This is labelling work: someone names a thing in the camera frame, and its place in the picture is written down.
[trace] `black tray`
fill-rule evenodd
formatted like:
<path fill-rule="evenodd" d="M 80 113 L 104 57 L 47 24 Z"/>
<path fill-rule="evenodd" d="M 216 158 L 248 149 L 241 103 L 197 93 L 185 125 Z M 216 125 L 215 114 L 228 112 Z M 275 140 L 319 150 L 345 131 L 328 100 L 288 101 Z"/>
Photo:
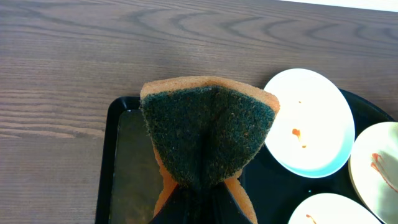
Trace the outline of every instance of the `black tray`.
<path fill-rule="evenodd" d="M 341 92 L 353 113 L 356 137 L 373 124 L 393 121 L 387 113 L 365 99 L 348 91 L 341 90 Z M 96 208 L 96 224 L 110 221 L 119 119 L 124 112 L 138 109 L 139 97 L 133 96 L 120 97 L 109 106 Z M 141 132 L 146 133 L 141 120 L 139 126 Z M 259 224 L 287 223 L 294 209 L 303 200 L 311 195 L 324 192 L 340 194 L 363 205 L 351 184 L 347 164 L 328 177 L 309 179 L 295 175 L 283 168 L 265 146 L 245 167 L 240 181 L 254 205 Z"/>

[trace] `bowl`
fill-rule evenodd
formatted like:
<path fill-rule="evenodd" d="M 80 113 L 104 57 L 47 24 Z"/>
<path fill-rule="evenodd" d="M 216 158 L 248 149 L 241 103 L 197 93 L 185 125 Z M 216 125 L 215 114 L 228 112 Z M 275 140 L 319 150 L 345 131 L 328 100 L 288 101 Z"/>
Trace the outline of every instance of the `bowl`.
<path fill-rule="evenodd" d="M 316 194 L 305 199 L 293 212 L 288 224 L 380 224 L 366 208 L 337 194 Z"/>
<path fill-rule="evenodd" d="M 354 119 L 331 81 L 295 68 L 277 74 L 264 90 L 280 103 L 265 143 L 282 166 L 303 177 L 320 178 L 347 162 L 355 137 Z"/>
<path fill-rule="evenodd" d="M 398 123 L 383 122 L 356 139 L 349 174 L 356 193 L 384 223 L 398 223 Z"/>

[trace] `wooden table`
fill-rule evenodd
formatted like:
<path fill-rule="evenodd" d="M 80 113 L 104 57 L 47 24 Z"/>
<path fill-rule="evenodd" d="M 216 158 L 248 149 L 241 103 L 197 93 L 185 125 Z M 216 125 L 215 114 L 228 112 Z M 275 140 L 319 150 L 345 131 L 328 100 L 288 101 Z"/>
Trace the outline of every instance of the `wooden table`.
<path fill-rule="evenodd" d="M 0 0 L 0 223 L 93 223 L 106 112 L 143 83 L 309 68 L 398 119 L 398 14 L 267 0 Z"/>

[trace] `dark green scrubber surface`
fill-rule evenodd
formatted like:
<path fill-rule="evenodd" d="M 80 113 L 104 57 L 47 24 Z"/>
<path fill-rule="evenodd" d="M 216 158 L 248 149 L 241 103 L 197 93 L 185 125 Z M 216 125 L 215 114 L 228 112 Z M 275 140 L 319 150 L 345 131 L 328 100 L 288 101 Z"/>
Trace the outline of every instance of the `dark green scrubber surface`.
<path fill-rule="evenodd" d="M 172 177 L 193 190 L 231 177 L 264 144 L 274 111 L 221 86 L 147 95 L 142 111 Z"/>

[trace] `sponge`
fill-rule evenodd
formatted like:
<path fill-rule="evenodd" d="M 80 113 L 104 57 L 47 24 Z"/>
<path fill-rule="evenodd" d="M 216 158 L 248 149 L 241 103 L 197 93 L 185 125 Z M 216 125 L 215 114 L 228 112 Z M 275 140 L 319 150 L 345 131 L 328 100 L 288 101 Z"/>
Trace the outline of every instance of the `sponge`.
<path fill-rule="evenodd" d="M 141 107 L 164 178 L 155 215 L 177 183 L 200 194 L 225 181 L 257 223 L 237 178 L 264 144 L 277 98 L 225 78 L 180 77 L 146 83 Z"/>

